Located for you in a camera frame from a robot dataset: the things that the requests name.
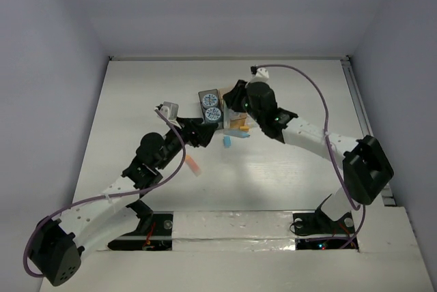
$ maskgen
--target blue marker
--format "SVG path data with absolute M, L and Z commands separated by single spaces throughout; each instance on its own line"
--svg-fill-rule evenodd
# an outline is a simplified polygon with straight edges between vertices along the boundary
M 223 137 L 223 144 L 225 145 L 226 149 L 228 147 L 230 147 L 231 146 L 231 138 L 229 136 Z
M 239 138 L 246 138 L 250 136 L 249 133 L 243 132 L 241 130 L 224 130 L 223 134 Z

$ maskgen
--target white wall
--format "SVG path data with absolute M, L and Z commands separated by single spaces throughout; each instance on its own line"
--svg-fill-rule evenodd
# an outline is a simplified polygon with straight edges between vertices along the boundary
M 107 56 L 77 0 L 0 0 L 0 290 L 43 216 L 71 201 Z
M 82 0 L 110 55 L 346 55 L 382 0 Z
M 437 0 L 386 0 L 352 59 L 437 287 Z

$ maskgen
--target white platform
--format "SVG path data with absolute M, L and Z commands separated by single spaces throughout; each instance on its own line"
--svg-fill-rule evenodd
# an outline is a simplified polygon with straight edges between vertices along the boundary
M 153 113 L 163 101 L 179 116 L 199 117 L 197 92 L 250 79 L 250 66 L 271 61 L 112 61 L 107 70 L 74 199 L 98 194 L 135 155 L 141 137 L 168 128 Z M 281 61 L 299 67 L 323 91 L 330 130 L 361 137 L 340 61 Z M 322 126 L 313 87 L 296 73 L 270 69 L 279 106 Z M 188 148 L 203 174 L 184 166 L 173 181 L 144 198 L 155 211 L 315 209 L 339 183 L 329 162 L 284 146 L 259 130 L 223 147 L 217 133 L 208 148 Z M 164 177 L 176 167 L 174 160 Z M 408 218 L 380 198 L 353 250 L 265 252 L 97 252 L 66 284 L 47 291 L 432 291 Z

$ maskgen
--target black mount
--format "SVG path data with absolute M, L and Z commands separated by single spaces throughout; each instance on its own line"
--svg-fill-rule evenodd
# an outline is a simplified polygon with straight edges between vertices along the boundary
M 239 80 L 235 87 L 223 96 L 226 106 L 239 113 L 248 113 L 268 137 L 284 143 L 282 130 L 297 118 L 296 113 L 278 108 L 274 91 L 263 82 L 247 84 Z
M 376 138 L 367 135 L 357 142 L 351 152 L 344 153 L 344 182 L 356 202 L 370 205 L 392 179 L 394 171 Z
M 173 213 L 154 214 L 146 230 L 127 233 L 123 236 L 129 239 L 115 239 L 108 243 L 108 248 L 115 251 L 168 251 L 173 246 L 172 228 Z
M 177 121 L 181 128 L 175 128 L 182 140 L 193 147 L 206 147 L 219 126 L 217 123 L 202 123 L 202 118 L 178 117 Z M 140 190 L 155 186 L 163 178 L 156 169 L 165 168 L 181 149 L 182 145 L 173 130 L 164 136 L 148 133 L 141 139 L 137 156 L 122 176 L 129 177 L 135 182 L 135 188 Z
M 74 234 L 67 234 L 59 222 L 49 220 L 36 234 L 29 259 L 57 287 L 69 280 L 81 266 L 83 247 L 77 248 Z
M 346 227 L 345 220 L 348 218 L 353 222 L 352 214 L 347 212 L 340 219 L 334 222 L 322 211 L 321 208 L 323 203 L 324 202 L 322 202 L 314 212 L 293 213 L 293 233 L 299 237 L 317 234 L 334 235 L 344 233 L 341 226 Z M 348 231 L 350 234 L 353 234 L 355 233 L 355 228 L 348 227 Z

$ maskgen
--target white cable clip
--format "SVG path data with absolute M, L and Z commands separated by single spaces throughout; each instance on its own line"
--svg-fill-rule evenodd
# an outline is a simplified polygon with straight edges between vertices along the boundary
M 322 139 L 322 143 L 323 144 L 328 145 L 328 141 L 326 140 L 326 138 L 329 137 L 329 135 L 330 135 L 330 132 L 328 132 L 328 131 L 325 132 L 323 130 L 323 139 Z
M 159 109 L 159 112 L 164 115 L 166 119 L 170 118 L 170 108 L 168 106 L 162 106 L 161 109 Z
M 109 196 L 108 193 L 103 193 L 103 195 L 104 195 L 104 198 L 105 198 L 105 199 L 106 199 L 110 204 L 113 204 L 112 199 L 111 199 L 111 197 Z

